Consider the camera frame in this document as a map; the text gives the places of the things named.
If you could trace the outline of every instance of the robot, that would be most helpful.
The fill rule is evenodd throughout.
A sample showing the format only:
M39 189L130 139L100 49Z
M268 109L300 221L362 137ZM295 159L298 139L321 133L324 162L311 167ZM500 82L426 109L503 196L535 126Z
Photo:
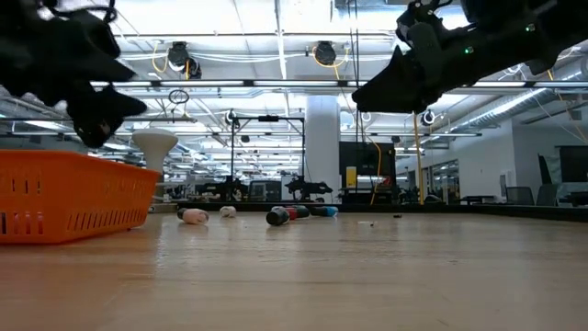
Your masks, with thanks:
M525 63L532 74L551 68L565 49L588 38L587 0L461 0L469 24L445 29L435 11L453 0L414 0L396 34L411 49L352 98L360 111L426 110L443 93Z

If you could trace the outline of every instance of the desk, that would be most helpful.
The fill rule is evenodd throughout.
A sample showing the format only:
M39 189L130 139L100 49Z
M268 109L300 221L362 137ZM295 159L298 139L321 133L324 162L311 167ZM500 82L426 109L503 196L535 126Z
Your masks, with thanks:
M150 215L140 229L0 247L3 330L588 330L588 227L340 214L269 227Z

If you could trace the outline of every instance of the small object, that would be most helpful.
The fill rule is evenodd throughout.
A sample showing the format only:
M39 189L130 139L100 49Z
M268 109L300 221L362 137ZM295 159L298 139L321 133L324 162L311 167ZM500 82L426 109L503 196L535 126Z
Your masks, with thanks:
M186 224L206 224L209 222L209 214L200 209L182 208L177 211L177 218Z
M286 211L288 212L288 216L291 221L294 221L299 217L296 208L294 207L286 207Z
M274 207L272 208L272 211L266 215L267 223L273 226L284 225L288 223L289 220L290 215L284 207Z
M237 216L237 210L233 206L224 206L220 208L220 216L234 218Z
M310 212L312 216L333 217L339 210L336 207L311 207Z
M296 205L292 206L292 208L296 209L297 218L306 218L311 216L311 212L308 208L306 208L306 206Z

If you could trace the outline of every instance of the blue object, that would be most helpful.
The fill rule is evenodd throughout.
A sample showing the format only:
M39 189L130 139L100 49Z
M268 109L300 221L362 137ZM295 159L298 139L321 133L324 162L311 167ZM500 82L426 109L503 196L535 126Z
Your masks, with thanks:
M327 217L334 217L339 212L337 207L326 207L326 210L327 210Z

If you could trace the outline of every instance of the orange basket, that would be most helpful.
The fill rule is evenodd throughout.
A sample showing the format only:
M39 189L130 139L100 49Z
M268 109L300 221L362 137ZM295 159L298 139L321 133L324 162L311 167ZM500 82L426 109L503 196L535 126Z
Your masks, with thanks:
M82 154L0 150L0 244L56 244L141 226L159 176Z

